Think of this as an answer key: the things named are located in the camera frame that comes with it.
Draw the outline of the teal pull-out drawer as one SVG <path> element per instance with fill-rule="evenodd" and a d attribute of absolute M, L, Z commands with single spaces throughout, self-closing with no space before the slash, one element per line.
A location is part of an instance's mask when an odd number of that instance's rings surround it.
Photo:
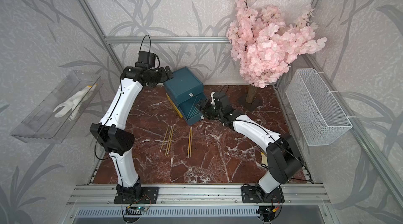
<path fill-rule="evenodd" d="M 200 102 L 206 99 L 205 94 L 200 93 L 195 97 L 190 98 L 189 100 L 180 103 L 178 105 L 178 109 L 181 112 L 185 122 L 189 125 L 192 126 L 193 124 L 201 121 L 204 119 L 204 116 L 202 113 L 199 111 L 199 109 L 196 107 L 196 105 Z"/>

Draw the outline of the yellow pencil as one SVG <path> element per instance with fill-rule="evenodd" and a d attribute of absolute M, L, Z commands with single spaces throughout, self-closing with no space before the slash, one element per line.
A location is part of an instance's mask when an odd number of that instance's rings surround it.
<path fill-rule="evenodd" d="M 171 127 L 170 136 L 169 136 L 169 142 L 168 142 L 167 150 L 166 150 L 166 155 L 168 155 L 170 153 L 170 149 L 171 149 L 171 145 L 172 145 L 172 138 L 173 138 L 173 133 L 174 133 L 174 126 L 175 125 L 172 125 L 172 127 Z"/>
<path fill-rule="evenodd" d="M 170 145 L 171 145 L 171 140 L 172 140 L 172 134 L 173 134 L 173 127 L 174 125 L 171 126 L 170 133 L 169 133 L 169 139 L 167 141 L 166 145 L 166 150 L 165 150 L 165 155 L 167 156 L 169 153 Z"/>
<path fill-rule="evenodd" d="M 190 128 L 189 131 L 189 139 L 188 139 L 188 154 L 187 157 L 190 158 L 192 156 L 192 136 L 193 136 L 193 128 Z"/>

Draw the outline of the brown pencil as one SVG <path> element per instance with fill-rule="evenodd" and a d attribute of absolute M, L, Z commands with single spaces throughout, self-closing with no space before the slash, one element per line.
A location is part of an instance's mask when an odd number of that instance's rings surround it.
<path fill-rule="evenodd" d="M 170 129 L 170 126 L 168 126 L 167 129 L 166 129 L 166 131 L 165 131 L 164 138 L 163 138 L 163 142 L 162 142 L 161 147 L 160 147 L 160 152 L 162 151 L 162 149 L 163 149 L 163 147 L 164 147 L 165 140 L 166 140 L 166 137 L 167 137 L 167 135 L 168 135 L 169 129 Z"/>

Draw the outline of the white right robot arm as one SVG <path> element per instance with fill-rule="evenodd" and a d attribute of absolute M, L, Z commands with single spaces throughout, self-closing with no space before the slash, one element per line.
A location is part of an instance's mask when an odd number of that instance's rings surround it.
<path fill-rule="evenodd" d="M 267 172 L 257 184 L 259 193 L 263 195 L 271 193 L 280 185 L 286 184 L 302 169 L 304 161 L 291 135 L 281 135 L 254 122 L 245 113 L 234 109 L 228 96 L 223 92 L 213 92 L 211 97 L 196 105 L 203 117 L 220 121 L 223 126 L 246 136 L 265 153 Z"/>

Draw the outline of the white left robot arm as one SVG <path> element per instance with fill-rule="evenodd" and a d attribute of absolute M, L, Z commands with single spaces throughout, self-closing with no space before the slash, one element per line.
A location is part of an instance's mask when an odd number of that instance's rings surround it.
<path fill-rule="evenodd" d="M 141 191 L 140 178 L 135 170 L 132 147 L 135 137 L 125 131 L 132 105 L 145 86 L 155 87 L 173 78 L 171 69 L 128 66 L 120 76 L 120 86 L 104 117 L 90 126 L 90 132 L 109 154 L 118 175 L 117 190 L 131 195 Z"/>

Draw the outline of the teal drawer cabinet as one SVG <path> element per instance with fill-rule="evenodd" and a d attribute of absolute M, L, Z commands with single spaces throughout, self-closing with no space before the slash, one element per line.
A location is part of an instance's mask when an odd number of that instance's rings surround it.
<path fill-rule="evenodd" d="M 188 68 L 173 72 L 173 78 L 163 83 L 164 88 L 175 104 L 181 104 L 203 92 L 203 83 Z"/>

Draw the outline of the yellow drawer cabinet base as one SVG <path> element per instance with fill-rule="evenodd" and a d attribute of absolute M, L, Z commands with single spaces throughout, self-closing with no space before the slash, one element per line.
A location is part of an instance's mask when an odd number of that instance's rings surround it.
<path fill-rule="evenodd" d="M 169 97 L 169 95 L 166 93 L 166 96 L 170 102 L 170 104 L 173 106 L 174 110 L 176 111 L 176 113 L 179 115 L 180 118 L 183 118 L 182 113 L 179 111 L 179 109 L 177 108 L 177 106 L 175 105 L 175 103 L 171 100 L 171 98 Z"/>

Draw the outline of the pink artificial blossom tree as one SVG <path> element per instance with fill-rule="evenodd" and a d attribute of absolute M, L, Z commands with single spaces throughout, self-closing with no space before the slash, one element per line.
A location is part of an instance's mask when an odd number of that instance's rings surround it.
<path fill-rule="evenodd" d="M 276 5 L 257 10 L 252 7 L 253 1 L 235 1 L 236 20 L 226 33 L 231 55 L 239 61 L 240 76 L 249 84 L 245 98 L 238 102 L 250 111 L 261 103 L 256 98 L 259 88 L 275 84 L 298 56 L 319 52 L 327 42 L 326 37 L 315 38 L 318 26 L 309 20 L 314 12 L 311 5 L 294 24 L 286 24 Z"/>

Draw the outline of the white work glove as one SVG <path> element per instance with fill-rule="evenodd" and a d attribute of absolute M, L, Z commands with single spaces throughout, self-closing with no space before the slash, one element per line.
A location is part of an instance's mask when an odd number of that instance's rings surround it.
<path fill-rule="evenodd" d="M 69 114 L 69 121 L 76 120 L 79 117 L 79 112 L 82 111 L 82 106 L 91 98 L 97 86 L 97 84 L 95 84 L 94 86 L 86 86 L 82 90 L 78 91 L 76 94 L 68 98 L 65 102 L 60 103 L 53 110 L 53 112 L 55 112 L 56 110 L 61 108 L 61 110 L 56 113 L 54 117 L 61 118 L 66 114 Z"/>

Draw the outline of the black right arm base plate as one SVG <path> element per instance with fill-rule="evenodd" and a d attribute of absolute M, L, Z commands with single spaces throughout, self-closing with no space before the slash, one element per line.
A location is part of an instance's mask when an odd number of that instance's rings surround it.
<path fill-rule="evenodd" d="M 265 192 L 258 184 L 243 184 L 241 187 L 242 202 L 247 203 L 284 203 L 281 187 L 272 192 Z"/>

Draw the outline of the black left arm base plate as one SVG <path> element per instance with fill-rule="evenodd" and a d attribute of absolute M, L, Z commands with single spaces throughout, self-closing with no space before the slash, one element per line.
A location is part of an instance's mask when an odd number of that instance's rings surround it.
<path fill-rule="evenodd" d="M 158 187 L 122 187 L 117 185 L 114 204 L 156 204 L 158 191 Z"/>

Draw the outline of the clear plastic wall tray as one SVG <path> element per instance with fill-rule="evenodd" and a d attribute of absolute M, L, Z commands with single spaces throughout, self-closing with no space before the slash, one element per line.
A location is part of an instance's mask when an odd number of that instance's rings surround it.
<path fill-rule="evenodd" d="M 24 143 L 62 143 L 102 86 L 97 74 L 70 72 L 10 135 Z"/>

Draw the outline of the aluminium front rail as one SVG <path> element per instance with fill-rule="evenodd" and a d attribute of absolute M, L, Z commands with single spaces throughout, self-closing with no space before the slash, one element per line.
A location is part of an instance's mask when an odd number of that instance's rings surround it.
<path fill-rule="evenodd" d="M 156 204 L 162 206 L 241 206 L 242 184 L 156 184 Z M 322 184 L 286 184 L 281 186 L 284 206 L 330 205 Z M 115 184 L 76 186 L 67 207 L 113 207 Z"/>

